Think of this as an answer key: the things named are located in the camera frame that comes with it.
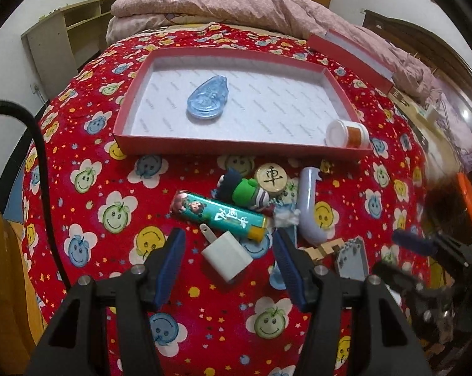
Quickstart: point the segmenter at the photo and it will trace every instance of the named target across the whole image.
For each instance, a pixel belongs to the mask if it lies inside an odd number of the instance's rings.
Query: black hose
[[[48,163],[46,159],[46,149],[44,147],[44,139],[41,134],[41,130],[37,125],[37,121],[34,116],[25,108],[16,103],[9,102],[8,100],[0,99],[0,115],[10,116],[21,121],[29,130],[32,138],[34,139],[34,145],[37,151],[37,159],[39,161],[39,179],[41,187],[41,202],[43,206],[43,217],[46,226],[46,236],[48,238],[48,245],[51,250],[51,255],[57,269],[59,270],[60,277],[65,285],[67,291],[70,290],[70,281],[67,273],[65,272],[64,265],[60,259],[59,249],[56,247],[55,235],[53,231],[53,222],[51,221],[51,209],[49,201],[49,184],[48,184]]]

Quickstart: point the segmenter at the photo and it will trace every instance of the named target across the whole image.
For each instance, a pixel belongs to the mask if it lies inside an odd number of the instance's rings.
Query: blue floor object
[[[22,211],[22,182],[23,182],[23,171],[24,166],[17,174],[15,183],[13,184],[8,198],[8,203],[6,204],[6,209],[4,209],[4,218],[8,221],[23,223],[23,211]]]

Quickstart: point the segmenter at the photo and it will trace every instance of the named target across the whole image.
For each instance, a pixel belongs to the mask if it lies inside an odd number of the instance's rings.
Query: floral bedsheet
[[[367,127],[373,154],[358,163],[234,155],[126,156],[112,136],[120,103],[147,54],[163,46],[214,46],[287,55],[326,66]],[[286,291],[269,284],[272,238],[241,240],[254,261],[226,284],[200,252],[206,242],[195,224],[169,212],[179,189],[210,196],[229,167],[246,175],[266,162],[281,165],[296,196],[300,169],[320,167],[316,219],[328,238],[363,238],[370,266],[391,261],[425,281],[424,258],[391,245],[397,227],[420,232],[425,196],[424,155],[392,102],[349,69],[288,37],[211,24],[203,31],[145,33],[110,46],[88,63],[51,102],[40,122],[49,156],[51,214],[55,237],[72,283],[82,274],[117,276],[160,248],[174,227],[187,233],[187,249],[170,301],[150,317],[166,375],[291,376],[305,339],[309,314],[292,306]],[[52,261],[44,231],[39,167],[32,146],[23,182],[29,276],[47,321],[66,290]],[[107,310],[111,371],[121,374],[114,309]],[[349,355],[349,311],[343,314],[335,374],[345,374]]]

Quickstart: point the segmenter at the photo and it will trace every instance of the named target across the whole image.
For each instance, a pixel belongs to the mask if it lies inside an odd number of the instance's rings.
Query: pink blanket
[[[201,17],[252,26],[298,39],[333,29],[366,48],[393,71],[395,85],[408,95],[420,102],[436,103],[441,93],[430,69],[420,60],[311,0],[117,0],[111,13],[117,18],[109,24],[109,43],[165,25],[168,15],[164,14],[187,14],[185,21],[197,16],[197,20]]]

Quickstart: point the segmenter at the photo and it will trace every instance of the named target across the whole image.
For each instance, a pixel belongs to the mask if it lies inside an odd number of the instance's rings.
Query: white power adapter
[[[201,254],[225,282],[231,281],[253,261],[232,233],[225,232],[218,238],[206,224],[200,224],[199,228],[210,243]]]

